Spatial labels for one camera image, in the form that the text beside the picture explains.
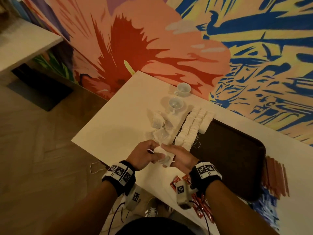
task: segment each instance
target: black wristband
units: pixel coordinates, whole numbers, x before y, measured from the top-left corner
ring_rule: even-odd
[[[203,193],[215,180],[222,180],[221,174],[210,162],[199,161],[189,173],[193,188],[198,189],[198,194]]]
[[[102,181],[105,180],[114,186],[118,196],[128,195],[136,182],[135,168],[127,161],[115,163],[102,177]]]

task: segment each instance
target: flower mural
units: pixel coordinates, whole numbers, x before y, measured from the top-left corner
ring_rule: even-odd
[[[11,0],[43,66],[110,99],[138,70],[313,146],[313,0]]]

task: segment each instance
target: brown tray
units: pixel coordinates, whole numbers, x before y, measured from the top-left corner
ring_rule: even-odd
[[[262,142],[216,119],[205,134],[198,133],[190,150],[199,160],[213,163],[221,173],[223,183],[249,202],[258,200],[261,195],[265,152]]]

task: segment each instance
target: floor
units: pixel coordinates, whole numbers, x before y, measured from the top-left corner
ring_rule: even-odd
[[[0,76],[0,231],[42,234],[61,214],[99,185],[98,160],[71,142],[106,101],[62,77],[74,92],[46,112],[6,87],[17,79]],[[104,169],[96,164],[92,170]],[[120,198],[113,209],[116,209]],[[107,234],[113,210],[101,234]],[[122,224],[120,212],[113,223]]]

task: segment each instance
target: white cup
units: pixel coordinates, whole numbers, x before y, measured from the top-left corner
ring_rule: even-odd
[[[188,83],[181,82],[177,85],[177,91],[174,92],[175,95],[186,97],[190,94],[191,86]]]
[[[178,97],[172,97],[168,101],[168,105],[170,106],[170,110],[172,111],[172,114],[175,114],[176,110],[179,110],[184,106],[184,102],[182,101],[182,99]]]

